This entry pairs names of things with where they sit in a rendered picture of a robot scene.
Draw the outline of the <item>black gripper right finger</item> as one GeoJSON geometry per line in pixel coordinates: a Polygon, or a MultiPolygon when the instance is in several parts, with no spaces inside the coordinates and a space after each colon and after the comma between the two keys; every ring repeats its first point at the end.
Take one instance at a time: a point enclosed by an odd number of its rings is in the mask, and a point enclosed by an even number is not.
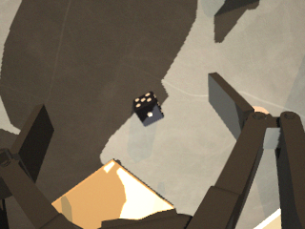
{"type": "Polygon", "coordinates": [[[272,116],[251,106],[218,73],[208,73],[208,86],[209,102],[236,143],[186,229],[235,229],[264,149],[275,151],[281,229],[305,229],[305,132],[300,116],[289,111],[272,116]]]}

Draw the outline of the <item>black die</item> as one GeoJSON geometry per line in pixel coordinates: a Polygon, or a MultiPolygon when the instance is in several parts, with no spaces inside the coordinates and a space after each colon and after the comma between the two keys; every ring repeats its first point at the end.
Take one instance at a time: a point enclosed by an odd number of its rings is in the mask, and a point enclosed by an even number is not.
{"type": "Polygon", "coordinates": [[[136,98],[133,101],[133,107],[145,127],[164,118],[162,108],[153,92],[148,92],[136,98]]]}

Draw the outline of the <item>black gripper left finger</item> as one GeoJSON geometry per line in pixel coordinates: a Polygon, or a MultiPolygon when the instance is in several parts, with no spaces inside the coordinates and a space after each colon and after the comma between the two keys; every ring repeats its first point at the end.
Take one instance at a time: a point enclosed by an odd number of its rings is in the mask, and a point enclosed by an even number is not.
{"type": "Polygon", "coordinates": [[[10,229],[5,198],[12,195],[35,229],[76,229],[35,186],[53,132],[45,105],[35,105],[10,150],[0,149],[0,229],[10,229]]]}

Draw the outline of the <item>tan flat mat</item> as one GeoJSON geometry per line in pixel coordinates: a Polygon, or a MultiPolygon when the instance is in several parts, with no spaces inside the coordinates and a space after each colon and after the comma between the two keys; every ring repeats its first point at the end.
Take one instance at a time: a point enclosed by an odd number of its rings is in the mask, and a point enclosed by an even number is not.
{"type": "Polygon", "coordinates": [[[97,229],[107,219],[142,219],[173,206],[113,159],[52,203],[69,221],[97,229]]]}

